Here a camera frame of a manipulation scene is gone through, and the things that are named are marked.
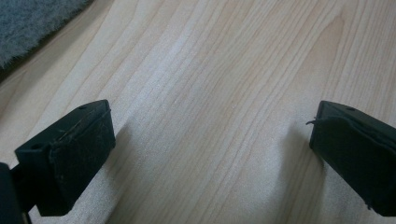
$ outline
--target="black mechanical part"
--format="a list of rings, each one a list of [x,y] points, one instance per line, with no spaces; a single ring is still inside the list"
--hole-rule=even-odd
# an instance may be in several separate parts
[[[396,129],[347,105],[322,101],[310,147],[384,217],[396,216]]]
[[[12,176],[11,183],[0,183],[13,197],[2,204],[14,206],[17,199],[14,212],[27,214],[36,205],[43,217],[67,214],[115,144],[107,100],[76,108],[18,147],[20,164],[12,171],[0,166],[0,178]],[[11,214],[0,209],[1,214]]]

